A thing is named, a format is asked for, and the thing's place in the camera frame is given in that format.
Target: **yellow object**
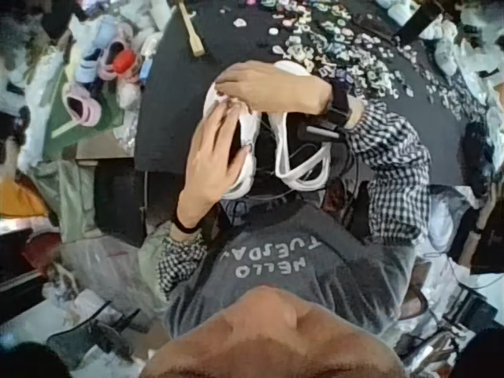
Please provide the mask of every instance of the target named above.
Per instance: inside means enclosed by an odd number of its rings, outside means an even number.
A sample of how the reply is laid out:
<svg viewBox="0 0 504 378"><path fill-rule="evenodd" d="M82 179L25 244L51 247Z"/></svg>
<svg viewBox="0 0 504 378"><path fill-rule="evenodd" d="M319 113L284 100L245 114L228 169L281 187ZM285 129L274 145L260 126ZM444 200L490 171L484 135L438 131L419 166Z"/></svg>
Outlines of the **yellow object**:
<svg viewBox="0 0 504 378"><path fill-rule="evenodd" d="M44 202L33 192L12 179L0 181L0 217L47 217Z"/></svg>
<svg viewBox="0 0 504 378"><path fill-rule="evenodd" d="M205 53L205 49L203 48L202 40L199 38L198 33L196 33L195 27L192 25L183 1L179 2L179 8L182 13L183 22L186 24L187 33L189 34L192 53L195 57L201 57Z"/></svg>

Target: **person's arm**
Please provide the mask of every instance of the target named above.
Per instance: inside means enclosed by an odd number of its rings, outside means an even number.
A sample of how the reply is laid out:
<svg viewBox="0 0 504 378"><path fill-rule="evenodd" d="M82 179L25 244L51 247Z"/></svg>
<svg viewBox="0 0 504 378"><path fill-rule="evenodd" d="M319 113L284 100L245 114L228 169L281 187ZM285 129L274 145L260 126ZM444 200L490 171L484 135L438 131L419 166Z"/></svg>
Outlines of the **person's arm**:
<svg viewBox="0 0 504 378"><path fill-rule="evenodd" d="M320 78L294 76L259 61L231 66L217 77L216 89L258 112L320 115L332 100L331 85ZM411 124L383 102L348 99L351 148L376 172L369 185L372 236L413 244L427 231L428 150Z"/></svg>
<svg viewBox="0 0 504 378"><path fill-rule="evenodd" d="M487 227L488 218L492 211L495 208L495 204L497 203L497 186L496 184L491 185L491 193L488 197L487 203L480 210L480 216L478 217L478 221L476 222L476 228L480 230L484 230ZM464 249L458 259L458 264L465 266L468 269L471 269L471 261L473 260L474 254L478 248L478 244L481 240L481 234L476 233L474 230L469 232L467 236L467 240L464 244Z"/></svg>
<svg viewBox="0 0 504 378"><path fill-rule="evenodd" d="M414 245L427 235L430 154L405 117L371 101L347 126L353 151L375 173L368 185L369 227L385 244Z"/></svg>
<svg viewBox="0 0 504 378"><path fill-rule="evenodd" d="M242 109L223 103L202 121L191 141L186 182L176 216L185 228L195 228L236 181L249 150L245 146L228 165L232 136ZM167 300L177 284L188 280L208 252L200 230L185 233L171 221L147 238L139 252L144 280ZM155 265L156 281L151 279Z"/></svg>

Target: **checkered shirt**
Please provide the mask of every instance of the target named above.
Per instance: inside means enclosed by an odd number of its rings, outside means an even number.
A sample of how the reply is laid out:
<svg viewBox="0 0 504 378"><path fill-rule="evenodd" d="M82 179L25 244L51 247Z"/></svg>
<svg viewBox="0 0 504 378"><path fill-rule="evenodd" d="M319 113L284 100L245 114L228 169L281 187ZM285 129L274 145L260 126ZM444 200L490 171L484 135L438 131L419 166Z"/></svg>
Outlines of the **checkered shirt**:
<svg viewBox="0 0 504 378"><path fill-rule="evenodd" d="M413 126L383 102L367 104L349 133L350 147L376 173L369 183L369 227L375 242L412 245L427 235L431 158ZM188 280L207 254L201 232L188 243L166 235L157 264L157 279L168 297Z"/></svg>

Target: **gray t-shirt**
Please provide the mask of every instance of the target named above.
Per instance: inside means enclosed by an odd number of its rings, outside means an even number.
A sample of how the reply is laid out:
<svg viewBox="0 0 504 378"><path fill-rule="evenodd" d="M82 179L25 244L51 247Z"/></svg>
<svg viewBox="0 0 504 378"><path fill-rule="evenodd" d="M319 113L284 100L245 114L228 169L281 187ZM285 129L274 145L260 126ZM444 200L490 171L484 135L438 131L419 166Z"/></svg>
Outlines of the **gray t-shirt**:
<svg viewBox="0 0 504 378"><path fill-rule="evenodd" d="M398 317L415 260L412 247L365 246L308 204L290 204L251 224L210 250L170 294L172 337L260 285L318 303L375 335Z"/></svg>

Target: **red shoe part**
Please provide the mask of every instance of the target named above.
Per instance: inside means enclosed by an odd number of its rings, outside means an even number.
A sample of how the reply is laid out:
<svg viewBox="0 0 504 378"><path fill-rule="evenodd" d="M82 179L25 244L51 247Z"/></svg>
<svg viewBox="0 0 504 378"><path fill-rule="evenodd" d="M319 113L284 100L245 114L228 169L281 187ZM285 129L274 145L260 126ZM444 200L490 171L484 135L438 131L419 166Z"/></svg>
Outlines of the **red shoe part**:
<svg viewBox="0 0 504 378"><path fill-rule="evenodd" d="M128 71L134 64L136 55L132 50L121 51L113 60L113 70L119 74Z"/></svg>

